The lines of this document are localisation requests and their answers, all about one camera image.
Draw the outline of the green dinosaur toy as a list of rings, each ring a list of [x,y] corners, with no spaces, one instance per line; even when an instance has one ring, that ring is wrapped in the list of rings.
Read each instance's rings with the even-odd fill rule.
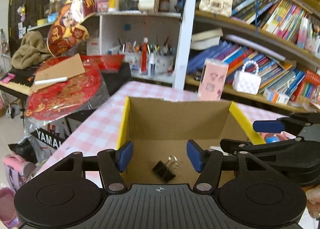
[[[261,137],[264,139],[265,143],[276,143],[279,141],[291,140],[295,139],[296,137],[292,134],[287,132],[280,132],[280,133],[261,133]]]

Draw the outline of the brown cardboard sheet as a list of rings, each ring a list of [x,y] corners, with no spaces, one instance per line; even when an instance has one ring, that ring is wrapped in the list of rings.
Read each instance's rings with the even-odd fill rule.
[[[43,89],[58,82],[65,82],[70,78],[84,73],[85,68],[81,57],[79,54],[75,54],[56,65],[37,72],[31,91],[36,92],[39,89]]]

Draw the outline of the black binder clip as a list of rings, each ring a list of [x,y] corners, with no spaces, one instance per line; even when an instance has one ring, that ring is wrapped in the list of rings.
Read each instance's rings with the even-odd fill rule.
[[[175,156],[169,156],[166,163],[160,160],[152,168],[152,171],[160,178],[161,181],[168,183],[176,177],[174,170],[178,169],[178,167],[178,159]]]

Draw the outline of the wooden bookshelf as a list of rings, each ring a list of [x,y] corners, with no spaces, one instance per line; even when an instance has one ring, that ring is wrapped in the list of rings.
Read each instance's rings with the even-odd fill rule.
[[[318,0],[292,0],[306,9],[309,13],[319,17]],[[252,46],[254,49],[270,54],[272,57],[283,57],[287,63],[297,64],[302,68],[316,70],[319,68],[319,59],[305,49],[299,48],[289,41],[285,41],[259,27],[245,24],[232,18],[214,15],[212,13],[195,11],[195,22],[200,27],[221,27],[224,38],[238,41],[242,45]],[[236,92],[231,85],[226,85],[223,90],[223,98],[234,100],[241,104],[254,107],[266,107],[267,110],[276,113],[305,112],[304,107],[278,104],[267,101],[262,95],[251,95]]]

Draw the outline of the pink cylindrical canister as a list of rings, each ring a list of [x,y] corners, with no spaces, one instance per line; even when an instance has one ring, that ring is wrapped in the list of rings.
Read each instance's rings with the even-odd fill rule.
[[[207,58],[197,92],[198,101],[219,101],[223,92],[228,64]]]

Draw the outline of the red gold fortune poster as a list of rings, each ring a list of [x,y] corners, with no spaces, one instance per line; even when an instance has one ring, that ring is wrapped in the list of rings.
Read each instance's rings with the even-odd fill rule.
[[[95,15],[95,0],[67,0],[61,7],[47,37],[47,47],[52,56],[60,56],[89,38],[82,23]]]

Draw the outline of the white storage shelf unit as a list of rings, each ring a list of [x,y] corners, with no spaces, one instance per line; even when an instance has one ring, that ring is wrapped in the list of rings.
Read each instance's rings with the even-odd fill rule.
[[[122,54],[129,63],[131,75],[140,80],[172,85],[180,36],[180,14],[140,11],[95,13],[83,25],[89,31],[89,55]],[[155,73],[140,71],[142,48],[147,47],[147,58],[153,59]]]

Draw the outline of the electric keyboard piano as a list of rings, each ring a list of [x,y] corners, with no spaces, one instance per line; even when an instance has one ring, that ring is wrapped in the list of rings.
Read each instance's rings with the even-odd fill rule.
[[[1,78],[1,91],[18,99],[27,100],[38,68],[38,66],[26,69],[12,68]]]

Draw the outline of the white quilted mini handbag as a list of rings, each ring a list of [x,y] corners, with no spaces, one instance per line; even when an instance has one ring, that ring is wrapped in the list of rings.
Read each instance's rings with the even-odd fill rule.
[[[255,72],[249,73],[245,69],[253,65]],[[233,89],[240,93],[257,95],[261,84],[261,77],[258,75],[259,66],[254,60],[246,61],[241,70],[237,70],[232,83]]]

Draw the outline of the yellow cardboard box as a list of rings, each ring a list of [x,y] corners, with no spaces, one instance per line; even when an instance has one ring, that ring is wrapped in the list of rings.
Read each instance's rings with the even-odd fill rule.
[[[187,156],[187,141],[203,149],[219,146],[222,139],[264,143],[236,103],[231,101],[166,101],[128,97],[120,123],[117,147],[133,143],[133,156],[122,178],[133,183],[161,184],[153,173],[159,162],[175,156],[178,169],[171,183],[193,186],[199,174]]]

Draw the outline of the red decorative paper sheets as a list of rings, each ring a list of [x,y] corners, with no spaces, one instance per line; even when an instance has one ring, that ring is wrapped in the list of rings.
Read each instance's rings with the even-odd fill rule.
[[[131,76],[122,54],[80,57],[85,73],[36,92],[31,91],[25,106],[26,118],[33,122],[49,122],[83,109],[97,109]],[[52,57],[36,73],[67,58]]]

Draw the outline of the pink backpack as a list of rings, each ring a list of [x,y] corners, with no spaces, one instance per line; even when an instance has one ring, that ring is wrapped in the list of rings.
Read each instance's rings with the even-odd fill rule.
[[[36,165],[16,154],[5,156],[3,164],[9,187],[1,187],[1,222],[6,228],[15,228],[20,221],[14,207],[14,197],[28,181]]]

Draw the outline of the orange white medicine box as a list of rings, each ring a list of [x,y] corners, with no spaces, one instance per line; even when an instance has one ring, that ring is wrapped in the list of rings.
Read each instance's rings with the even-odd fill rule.
[[[286,94],[277,92],[272,89],[265,89],[263,92],[263,97],[269,102],[282,105],[287,105],[290,99],[290,97]]]

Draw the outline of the cream quilted mini handbag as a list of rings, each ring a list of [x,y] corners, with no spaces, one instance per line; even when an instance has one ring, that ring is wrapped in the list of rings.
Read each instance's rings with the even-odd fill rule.
[[[233,0],[200,0],[199,10],[230,17]]]

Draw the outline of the brown plush blanket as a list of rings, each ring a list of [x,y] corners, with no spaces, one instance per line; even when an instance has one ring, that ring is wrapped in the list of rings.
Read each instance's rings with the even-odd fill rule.
[[[11,58],[11,64],[15,69],[26,69],[51,56],[42,34],[39,31],[31,31],[24,35],[20,47]]]

